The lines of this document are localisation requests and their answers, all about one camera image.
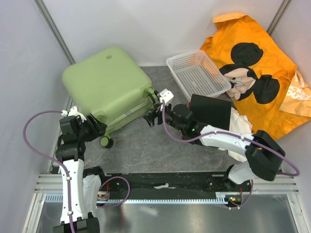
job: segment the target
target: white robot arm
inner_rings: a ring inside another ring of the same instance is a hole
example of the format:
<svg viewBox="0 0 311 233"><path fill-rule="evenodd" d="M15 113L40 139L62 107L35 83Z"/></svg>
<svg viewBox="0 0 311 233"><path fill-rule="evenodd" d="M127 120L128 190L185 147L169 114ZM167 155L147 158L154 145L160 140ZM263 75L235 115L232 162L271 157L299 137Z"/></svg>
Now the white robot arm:
<svg viewBox="0 0 311 233"><path fill-rule="evenodd" d="M104 172L99 166L84 169L84 152L85 142L104 135L107 126L100 123L92 114L84 116L79 113L77 107L71 108L69 113L63 111L62 116L64 116L60 120L62 135L58 139L56 158L66 166L70 177L67 177L61 167L63 209L60 226L54 227L53 233L71 233L69 216L72 216L76 233L97 233L99 221L95 209Z"/></svg>
<svg viewBox="0 0 311 233"><path fill-rule="evenodd" d="M233 133L199 122L194 119L192 111L185 104L178 104L172 109L170 102L173 94L167 89L158 94L158 99L160 102L154 105L154 109L143 116L150 127L155 125L155 118L158 118L158 125L165 121L183 134L184 140L175 139L164 124L165 130L174 140L223 148L247 158L247 161L233 165L227 170L227 178L232 185L241 184L254 177L267 181L274 180L282 158L271 153L271 150L277 151L281 156L285 156L285 152L268 133L264 131L258 131L256 134ZM260 149L251 143L252 141L260 142L271 150Z"/></svg>

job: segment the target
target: gray floor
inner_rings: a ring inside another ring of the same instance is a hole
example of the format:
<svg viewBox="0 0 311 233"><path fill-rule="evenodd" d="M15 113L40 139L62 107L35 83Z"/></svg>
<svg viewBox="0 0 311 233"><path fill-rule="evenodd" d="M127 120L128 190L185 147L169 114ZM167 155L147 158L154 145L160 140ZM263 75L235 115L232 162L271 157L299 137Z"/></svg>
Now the gray floor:
<svg viewBox="0 0 311 233"><path fill-rule="evenodd" d="M168 67L143 67L156 90L164 88L174 94L172 105L188 103ZM180 133L170 128L175 137ZM170 139L163 125L150 128L143 118L138 118L111 137L115 145L102 148L99 140L86 144L86 168L101 166L110 172L170 172L170 171L219 171L236 163L226 151L179 143Z"/></svg>

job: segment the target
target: white wall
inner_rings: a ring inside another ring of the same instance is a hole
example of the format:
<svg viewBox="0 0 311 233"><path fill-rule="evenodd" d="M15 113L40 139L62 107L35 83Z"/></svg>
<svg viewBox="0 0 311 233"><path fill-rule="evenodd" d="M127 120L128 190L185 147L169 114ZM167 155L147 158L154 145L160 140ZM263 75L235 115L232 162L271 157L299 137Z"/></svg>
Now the white wall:
<svg viewBox="0 0 311 233"><path fill-rule="evenodd" d="M306 83L311 84L311 1L294 0L290 3L272 38L298 65ZM296 182L308 219L311 219L311 122L296 128L278 143L287 157L300 169Z"/></svg>
<svg viewBox="0 0 311 233"><path fill-rule="evenodd" d="M212 18L244 12L268 28L282 0L44 0L73 58L123 47L141 66L197 50Z"/></svg>
<svg viewBox="0 0 311 233"><path fill-rule="evenodd" d="M37 112L62 110L67 93L61 83L68 66L62 51L32 0L0 1L0 228L20 233L40 172L48 161L31 152L22 130ZM31 124L33 145L50 154L59 117Z"/></svg>

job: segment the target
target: white cloth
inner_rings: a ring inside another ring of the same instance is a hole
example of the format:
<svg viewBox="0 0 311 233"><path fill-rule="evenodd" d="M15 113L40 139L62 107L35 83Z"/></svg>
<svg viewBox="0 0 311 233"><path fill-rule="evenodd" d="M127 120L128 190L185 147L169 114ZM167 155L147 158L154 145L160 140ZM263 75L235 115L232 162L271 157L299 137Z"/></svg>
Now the white cloth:
<svg viewBox="0 0 311 233"><path fill-rule="evenodd" d="M229 130L234 133L251 133L253 125L248 121L246 115L240 115L237 110L231 108L231 116L230 116L230 127ZM241 154L238 154L233 151L228 151L228 154L240 161L244 162L247 158Z"/></svg>

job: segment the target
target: metal floor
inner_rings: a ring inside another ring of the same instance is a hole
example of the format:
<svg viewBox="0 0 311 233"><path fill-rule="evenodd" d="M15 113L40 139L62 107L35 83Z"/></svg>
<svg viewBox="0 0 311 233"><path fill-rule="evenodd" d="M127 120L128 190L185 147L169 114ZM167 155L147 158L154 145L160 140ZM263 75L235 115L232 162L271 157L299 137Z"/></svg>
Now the metal floor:
<svg viewBox="0 0 311 233"><path fill-rule="evenodd" d="M62 203L45 203L37 233L59 225ZM252 196L240 210L208 204L124 204L98 209L101 233L297 233L286 196Z"/></svg>

